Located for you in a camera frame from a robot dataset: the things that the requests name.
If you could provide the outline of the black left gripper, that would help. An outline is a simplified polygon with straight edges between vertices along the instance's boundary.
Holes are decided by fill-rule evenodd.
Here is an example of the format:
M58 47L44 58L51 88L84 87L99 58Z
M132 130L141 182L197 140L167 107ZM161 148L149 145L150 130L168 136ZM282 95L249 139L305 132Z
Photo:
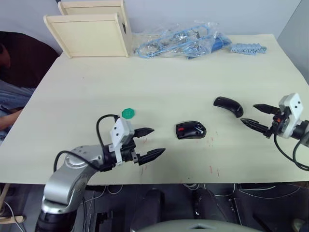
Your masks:
M120 148L122 161L133 161L134 163L137 163L139 166L141 166L155 160L160 155L162 155L163 152L166 150L165 148L157 148L148 151L145 155L142 156L137 154L135 151L136 144L133 138L141 138L152 132L154 132L154 129L152 128L139 128L135 129L132 135L125 137L124 142Z

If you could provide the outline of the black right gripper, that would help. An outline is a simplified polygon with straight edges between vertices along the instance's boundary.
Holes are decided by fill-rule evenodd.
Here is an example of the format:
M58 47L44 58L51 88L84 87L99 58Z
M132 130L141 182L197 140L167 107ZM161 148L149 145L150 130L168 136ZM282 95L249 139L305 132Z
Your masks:
M285 107L283 110L267 104L254 104L253 107L263 113L274 115L271 127L268 128L267 126L260 124L258 121L249 118L241 118L241 122L250 129L262 133L267 138L270 138L273 134L279 136L282 133L284 124L289 118L289 107Z

